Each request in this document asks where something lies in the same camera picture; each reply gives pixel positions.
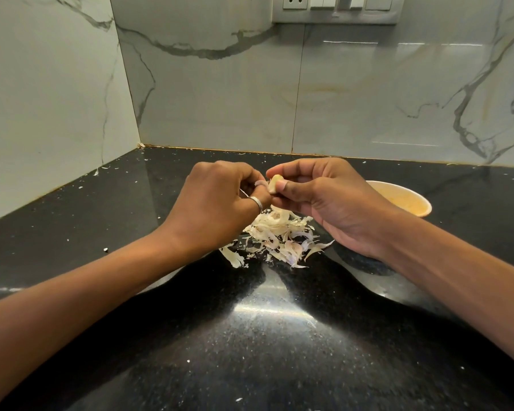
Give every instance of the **power socket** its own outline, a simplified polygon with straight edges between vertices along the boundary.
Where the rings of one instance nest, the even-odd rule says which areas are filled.
[[[284,10],[306,10],[308,0],[284,0]]]

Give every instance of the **wall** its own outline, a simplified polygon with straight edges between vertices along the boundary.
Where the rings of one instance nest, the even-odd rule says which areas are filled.
[[[0,0],[0,216],[138,141],[110,0]]]
[[[111,2],[146,144],[514,165],[514,0],[405,0],[395,27]]]

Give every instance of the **pile of garlic peels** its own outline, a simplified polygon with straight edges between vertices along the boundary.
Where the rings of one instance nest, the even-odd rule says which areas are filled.
[[[315,241],[318,235],[314,235],[314,227],[308,225],[312,217],[301,218],[289,210],[280,209],[272,206],[261,213],[251,225],[244,229],[249,236],[246,237],[242,250],[247,252],[246,259],[254,258],[255,254],[266,253],[266,261],[272,262],[272,258],[283,261],[291,265],[292,268],[306,268],[298,262],[303,258],[304,261],[316,252],[322,252],[329,244],[321,244]],[[238,252],[229,248],[234,243],[220,248],[221,254],[232,264],[234,268],[248,265],[244,264],[244,257]]]

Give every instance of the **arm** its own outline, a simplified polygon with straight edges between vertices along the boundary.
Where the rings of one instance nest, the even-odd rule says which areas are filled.
[[[199,163],[156,231],[99,260],[0,300],[0,400],[55,352],[169,272],[235,239],[259,214],[240,199],[262,175],[244,163]],[[270,205],[266,187],[253,196]]]
[[[341,244],[379,259],[444,303],[514,359],[514,267],[407,213],[343,159],[302,159],[272,204],[314,216]]]

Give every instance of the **bowl rim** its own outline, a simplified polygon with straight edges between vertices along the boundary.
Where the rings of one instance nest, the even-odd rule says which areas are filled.
[[[423,196],[422,194],[419,194],[417,192],[415,192],[415,190],[411,190],[411,189],[408,189],[407,187],[404,187],[404,186],[400,186],[400,185],[397,185],[395,183],[388,183],[388,182],[383,182],[381,180],[366,180],[369,184],[370,183],[382,183],[383,185],[390,185],[390,186],[395,186],[397,188],[400,188],[400,189],[404,189],[404,190],[407,190],[408,192],[412,193],[413,195],[419,197],[422,201],[424,201],[426,203],[426,211],[424,212],[424,214],[420,214],[420,215],[415,215],[415,216],[418,216],[418,217],[425,217],[425,216],[428,216],[429,214],[432,213],[432,203],[427,199],[425,198],[425,196]]]

